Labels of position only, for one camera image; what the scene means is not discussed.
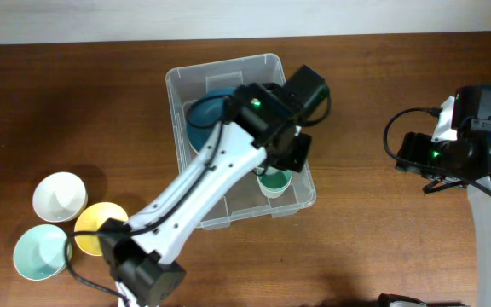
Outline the mint green plastic cup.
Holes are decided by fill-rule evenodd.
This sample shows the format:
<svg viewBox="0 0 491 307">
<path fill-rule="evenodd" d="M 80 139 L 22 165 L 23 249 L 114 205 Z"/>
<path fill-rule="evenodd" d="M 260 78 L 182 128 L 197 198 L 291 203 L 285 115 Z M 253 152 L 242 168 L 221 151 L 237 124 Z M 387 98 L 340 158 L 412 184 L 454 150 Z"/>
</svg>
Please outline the mint green plastic cup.
<svg viewBox="0 0 491 307">
<path fill-rule="evenodd" d="M 277 171 L 272 174 L 266 173 L 257 178 L 260 187 L 269 192 L 280 192 L 288 188 L 292 181 L 292 171 Z"/>
</svg>

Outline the cream plastic cup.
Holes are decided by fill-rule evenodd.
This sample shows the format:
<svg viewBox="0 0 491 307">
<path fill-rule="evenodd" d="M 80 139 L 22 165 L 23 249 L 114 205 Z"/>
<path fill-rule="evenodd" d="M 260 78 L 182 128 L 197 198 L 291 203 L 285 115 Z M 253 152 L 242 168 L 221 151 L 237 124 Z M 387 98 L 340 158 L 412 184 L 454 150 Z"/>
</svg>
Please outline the cream plastic cup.
<svg viewBox="0 0 491 307">
<path fill-rule="evenodd" d="M 275 169 L 275 168 L 269 168 L 269 169 L 268 169 L 268 170 L 267 170 L 267 171 L 266 171 L 266 172 L 265 172 L 263 175 L 265 175 L 266 173 L 268 173 L 268 174 L 272 174 L 272 173 L 275 173 L 275 172 L 277 172 L 277 171 L 281 171 L 281 170 L 277 170 L 277 169 Z M 269 192 L 269 191 L 267 191 L 267 190 L 263 190 L 263 189 L 260 187 L 260 184 L 259 184 L 259 181 L 258 181 L 258 180 L 257 180 L 257 182 L 258 182 L 258 185 L 259 185 L 259 188 L 260 188 L 260 190 L 261 190 L 262 194 L 263 194 L 264 196 L 266 196 L 267 198 L 270 198 L 270 199 L 275 199 L 275 198 L 278 198 L 278 197 L 282 196 L 282 195 L 283 195 L 283 193 L 286 191 L 286 189 L 285 189 L 284 191 L 280 191 L 280 192 L 276 192 L 276 193 L 274 193 L 274 192 Z"/>
</svg>

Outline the small yellow bowl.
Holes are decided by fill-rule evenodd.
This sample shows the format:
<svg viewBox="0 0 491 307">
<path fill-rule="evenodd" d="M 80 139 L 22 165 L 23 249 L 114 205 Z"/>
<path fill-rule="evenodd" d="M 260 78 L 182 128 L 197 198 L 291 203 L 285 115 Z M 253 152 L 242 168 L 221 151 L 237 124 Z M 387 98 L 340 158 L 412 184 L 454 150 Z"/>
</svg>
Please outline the small yellow bowl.
<svg viewBox="0 0 491 307">
<path fill-rule="evenodd" d="M 108 218 L 127 221 L 128 214 L 123 207 L 111 203 L 100 202 L 86 208 L 78 217 L 74 231 L 97 231 Z M 101 245 L 96 236 L 78 235 L 75 237 L 79 249 L 90 256 L 101 256 Z"/>
</svg>

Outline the blue plate bowl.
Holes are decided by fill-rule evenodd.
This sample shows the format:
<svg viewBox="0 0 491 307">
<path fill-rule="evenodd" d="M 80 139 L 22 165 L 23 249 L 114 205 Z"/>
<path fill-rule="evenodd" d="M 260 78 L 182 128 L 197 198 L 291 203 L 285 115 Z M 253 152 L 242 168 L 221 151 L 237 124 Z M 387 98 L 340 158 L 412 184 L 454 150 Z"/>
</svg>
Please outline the blue plate bowl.
<svg viewBox="0 0 491 307">
<path fill-rule="evenodd" d="M 191 124 L 207 126 L 208 124 L 216 123 L 222 115 L 222 97 L 231 96 L 233 93 L 234 88 L 223 88 L 220 90 L 213 90 L 201 97 L 201 99 L 204 99 L 205 102 L 201 103 L 192 112 L 187 113 L 188 121 L 186 131 L 188 139 L 190 136 L 201 137 L 205 142 L 209 139 L 213 131 L 212 127 L 199 129 L 193 127 Z"/>
</svg>

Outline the small mint green bowl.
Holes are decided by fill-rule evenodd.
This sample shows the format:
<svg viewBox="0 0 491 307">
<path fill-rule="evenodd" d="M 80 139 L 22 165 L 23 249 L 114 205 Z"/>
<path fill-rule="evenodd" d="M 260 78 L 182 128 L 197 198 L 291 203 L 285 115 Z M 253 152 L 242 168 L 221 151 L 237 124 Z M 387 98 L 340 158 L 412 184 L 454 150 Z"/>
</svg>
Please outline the small mint green bowl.
<svg viewBox="0 0 491 307">
<path fill-rule="evenodd" d="M 66 268 L 64 246 L 67 235 L 53 224 L 28 229 L 14 247 L 16 271 L 30 281 L 44 281 Z"/>
</svg>

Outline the cream plate bowl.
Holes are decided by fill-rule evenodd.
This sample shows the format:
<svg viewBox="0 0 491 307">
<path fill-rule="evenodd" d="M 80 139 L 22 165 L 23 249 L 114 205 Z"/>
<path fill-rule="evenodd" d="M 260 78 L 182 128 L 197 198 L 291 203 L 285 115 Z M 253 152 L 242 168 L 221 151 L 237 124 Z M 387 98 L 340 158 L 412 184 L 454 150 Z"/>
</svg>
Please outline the cream plate bowl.
<svg viewBox="0 0 491 307">
<path fill-rule="evenodd" d="M 205 142 L 201 137 L 197 137 L 197 136 L 190 136 L 188 141 L 189 141 L 190 148 L 195 155 L 199 153 Z"/>
</svg>

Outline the small white bowl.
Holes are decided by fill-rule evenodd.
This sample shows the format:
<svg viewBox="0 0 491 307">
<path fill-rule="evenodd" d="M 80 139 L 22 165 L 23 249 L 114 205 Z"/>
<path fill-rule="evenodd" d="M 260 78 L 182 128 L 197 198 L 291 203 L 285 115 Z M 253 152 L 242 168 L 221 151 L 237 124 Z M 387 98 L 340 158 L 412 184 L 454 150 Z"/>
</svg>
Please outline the small white bowl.
<svg viewBox="0 0 491 307">
<path fill-rule="evenodd" d="M 83 180 L 71 172 L 56 172 L 45 177 L 35 188 L 32 207 L 46 222 L 61 223 L 76 218 L 88 203 Z"/>
</svg>

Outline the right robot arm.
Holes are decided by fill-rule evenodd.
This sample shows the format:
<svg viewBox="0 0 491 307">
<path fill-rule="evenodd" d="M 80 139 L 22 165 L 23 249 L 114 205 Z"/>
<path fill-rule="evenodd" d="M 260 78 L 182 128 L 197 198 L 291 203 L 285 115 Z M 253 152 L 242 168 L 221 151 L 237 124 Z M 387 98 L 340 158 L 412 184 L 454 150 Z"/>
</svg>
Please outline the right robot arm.
<svg viewBox="0 0 491 307">
<path fill-rule="evenodd" d="M 491 306 L 491 86 L 460 87 L 426 112 L 437 119 L 433 133 L 408 132 L 397 153 L 386 153 L 398 171 L 429 180 L 424 194 L 465 189 L 477 244 L 477 303 Z"/>
</svg>

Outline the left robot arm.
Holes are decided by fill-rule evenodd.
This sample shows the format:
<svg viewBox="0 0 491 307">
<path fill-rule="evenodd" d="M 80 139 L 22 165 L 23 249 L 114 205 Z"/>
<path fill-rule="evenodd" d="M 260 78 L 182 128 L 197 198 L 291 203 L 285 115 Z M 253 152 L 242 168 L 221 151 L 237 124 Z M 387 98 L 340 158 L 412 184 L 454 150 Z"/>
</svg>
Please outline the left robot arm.
<svg viewBox="0 0 491 307">
<path fill-rule="evenodd" d="M 283 85 L 252 83 L 223 97 L 222 115 L 191 164 L 151 204 L 128 221 L 100 227 L 101 249 L 121 306 L 157 306 L 182 283 L 176 262 L 200 220 L 244 176 L 301 172 L 311 137 L 302 132 L 330 100 L 326 80 L 301 66 Z"/>
</svg>

